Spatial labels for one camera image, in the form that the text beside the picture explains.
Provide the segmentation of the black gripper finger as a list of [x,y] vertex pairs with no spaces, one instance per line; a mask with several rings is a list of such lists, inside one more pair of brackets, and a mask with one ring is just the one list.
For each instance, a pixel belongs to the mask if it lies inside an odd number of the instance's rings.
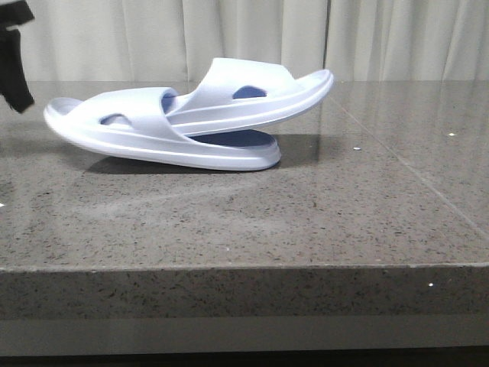
[[23,113],[34,104],[21,61],[21,34],[1,29],[1,95],[11,109]]
[[1,3],[1,26],[4,28],[23,25],[34,19],[34,13],[25,0]]

